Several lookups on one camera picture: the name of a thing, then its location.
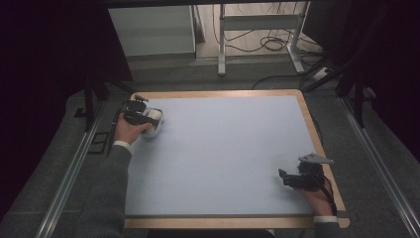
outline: light blue board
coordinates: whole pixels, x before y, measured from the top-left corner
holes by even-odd
[[[129,166],[128,216],[312,213],[282,168],[315,152],[295,96],[152,99],[165,122],[139,138]]]

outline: gray sleeve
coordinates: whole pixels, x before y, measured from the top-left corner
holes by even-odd
[[[75,237],[122,237],[131,157],[125,147],[113,146],[95,175]]]
[[[315,222],[315,238],[342,237],[338,222]]]

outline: table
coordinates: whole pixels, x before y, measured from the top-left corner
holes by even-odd
[[[308,129],[310,139],[313,143],[315,153],[325,157],[320,140],[311,120],[308,108],[304,98],[298,90],[270,90],[270,91],[189,91],[189,92],[145,92],[142,96],[151,101],[158,98],[220,98],[220,97],[265,97],[265,96],[293,96],[297,99],[302,118]],[[324,165],[324,173],[332,181],[334,196],[339,210],[339,223],[341,227],[347,227],[350,219],[341,217],[346,208],[341,199],[339,190],[335,183],[333,174],[328,165]],[[313,227],[313,218],[311,215],[281,216],[217,216],[209,217],[174,217],[174,216],[153,216],[153,217],[128,217],[126,219],[126,228],[311,228]]]

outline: wooden frame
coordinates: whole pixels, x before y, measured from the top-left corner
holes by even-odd
[[[312,139],[315,151],[318,155],[325,157],[324,149],[318,138],[315,125],[312,121],[306,102],[302,93],[295,89],[286,90],[235,90],[235,91],[174,91],[174,92],[142,92],[141,95],[148,99],[157,98],[191,98],[191,97],[253,97],[253,96],[286,96],[292,95],[297,101],[306,122],[309,134]],[[346,211],[337,184],[334,180],[329,165],[324,165],[324,174],[331,180],[334,199],[339,211]],[[350,225],[349,218],[339,217],[340,227],[346,228]],[[145,229],[256,229],[256,228],[313,228],[312,216],[270,216],[270,217],[173,217],[173,218],[130,218],[126,219],[126,228]]]

